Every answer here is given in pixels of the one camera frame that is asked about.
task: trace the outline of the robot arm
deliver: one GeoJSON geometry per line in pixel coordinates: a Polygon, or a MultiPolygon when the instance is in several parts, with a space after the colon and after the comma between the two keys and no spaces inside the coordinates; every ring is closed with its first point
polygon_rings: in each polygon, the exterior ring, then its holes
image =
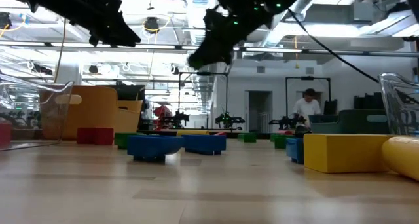
{"type": "MultiPolygon", "coordinates": [[[[206,36],[188,63],[195,69],[215,62],[231,64],[233,46],[263,24],[268,27],[272,18],[287,10],[296,0],[218,0],[219,5],[208,9],[204,22],[206,36]],[[228,16],[216,12],[222,6],[228,16]]],[[[419,0],[408,0],[419,20],[419,0]]]]}
{"type": "Polygon", "coordinates": [[[18,0],[29,4],[32,12],[45,7],[64,18],[71,25],[80,25],[90,31],[90,44],[98,41],[112,46],[134,47],[141,39],[126,25],[121,0],[18,0]]]}

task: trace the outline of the green block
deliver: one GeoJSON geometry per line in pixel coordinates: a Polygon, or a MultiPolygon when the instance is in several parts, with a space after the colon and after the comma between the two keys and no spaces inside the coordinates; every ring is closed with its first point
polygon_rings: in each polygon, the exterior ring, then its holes
{"type": "Polygon", "coordinates": [[[138,136],[136,133],[115,133],[115,145],[118,145],[118,149],[128,148],[128,136],[138,136]]]}
{"type": "Polygon", "coordinates": [[[286,137],[286,138],[293,138],[294,135],[285,135],[285,134],[271,134],[270,135],[270,142],[275,142],[276,138],[286,137]]]}
{"type": "Polygon", "coordinates": [[[256,143],[256,134],[254,133],[241,133],[238,134],[238,139],[244,143],[256,143]]]}
{"type": "Polygon", "coordinates": [[[287,138],[292,138],[291,135],[280,135],[280,137],[275,138],[275,149],[286,149],[287,148],[287,138]]]}

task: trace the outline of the yellow block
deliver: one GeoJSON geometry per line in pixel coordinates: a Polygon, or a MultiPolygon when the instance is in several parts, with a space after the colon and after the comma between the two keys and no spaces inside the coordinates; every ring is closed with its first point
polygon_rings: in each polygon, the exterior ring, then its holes
{"type": "Polygon", "coordinates": [[[306,134],[304,166],[325,173],[387,172],[381,147],[387,135],[306,134]]]}
{"type": "Polygon", "coordinates": [[[178,130],[176,136],[182,136],[187,134],[199,134],[199,135],[209,135],[209,130],[178,130]]]}
{"type": "Polygon", "coordinates": [[[419,181],[419,138],[394,137],[382,146],[389,169],[419,181]]]}

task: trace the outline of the wooden floor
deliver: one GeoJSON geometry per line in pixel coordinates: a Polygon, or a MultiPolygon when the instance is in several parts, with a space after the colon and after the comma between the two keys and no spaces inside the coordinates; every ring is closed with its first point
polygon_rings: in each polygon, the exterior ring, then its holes
{"type": "Polygon", "coordinates": [[[1,152],[0,199],[1,224],[419,223],[419,183],[306,170],[268,141],[166,165],[73,144],[1,152]]]}

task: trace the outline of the ceiling light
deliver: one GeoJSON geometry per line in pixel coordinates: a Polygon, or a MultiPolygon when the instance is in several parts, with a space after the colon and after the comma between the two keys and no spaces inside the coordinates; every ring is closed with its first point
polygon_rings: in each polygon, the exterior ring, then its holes
{"type": "MultiPolygon", "coordinates": [[[[53,47],[60,47],[61,43],[51,43],[53,47]]],[[[93,47],[90,43],[64,43],[64,47],[93,47]]]]}
{"type": "Polygon", "coordinates": [[[32,41],[0,41],[0,45],[7,46],[43,46],[42,42],[32,42],[32,41]]]}
{"type": "MultiPolygon", "coordinates": [[[[61,43],[51,43],[51,45],[54,46],[54,47],[60,47],[61,43]]],[[[94,48],[94,46],[90,43],[64,43],[63,46],[64,47],[91,47],[91,48],[94,48]]],[[[98,44],[96,47],[105,48],[105,47],[110,47],[110,45],[98,44]]]]}
{"type": "Polygon", "coordinates": [[[169,49],[173,50],[175,46],[173,45],[136,45],[136,48],[150,48],[150,49],[169,49]]]}
{"type": "Polygon", "coordinates": [[[358,37],[359,29],[346,24],[312,24],[306,27],[307,32],[315,37],[358,37]]]}
{"type": "Polygon", "coordinates": [[[246,48],[246,51],[249,52],[277,52],[277,53],[301,53],[302,50],[299,49],[289,49],[289,48],[246,48]]]}
{"type": "Polygon", "coordinates": [[[182,46],[183,50],[198,50],[198,46],[182,46]]]}

